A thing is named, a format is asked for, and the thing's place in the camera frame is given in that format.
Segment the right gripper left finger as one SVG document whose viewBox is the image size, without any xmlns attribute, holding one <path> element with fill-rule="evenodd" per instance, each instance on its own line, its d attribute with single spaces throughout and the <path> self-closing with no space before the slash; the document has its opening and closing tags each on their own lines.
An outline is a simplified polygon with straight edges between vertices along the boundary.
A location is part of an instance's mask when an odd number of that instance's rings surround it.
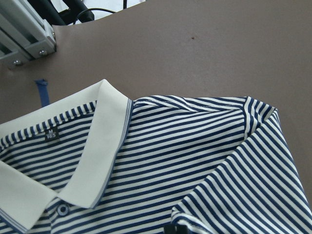
<svg viewBox="0 0 312 234">
<path fill-rule="evenodd" d="M 164 226 L 164 234 L 175 234 L 175 226 L 174 225 L 165 225 Z"/>
</svg>

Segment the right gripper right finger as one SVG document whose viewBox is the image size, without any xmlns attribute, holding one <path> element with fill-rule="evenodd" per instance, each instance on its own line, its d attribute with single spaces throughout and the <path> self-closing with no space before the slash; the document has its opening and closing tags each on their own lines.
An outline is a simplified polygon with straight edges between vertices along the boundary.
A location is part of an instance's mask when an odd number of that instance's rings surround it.
<svg viewBox="0 0 312 234">
<path fill-rule="evenodd" d="M 188 228 L 186 225 L 177 225 L 177 234 L 188 234 Z"/>
</svg>

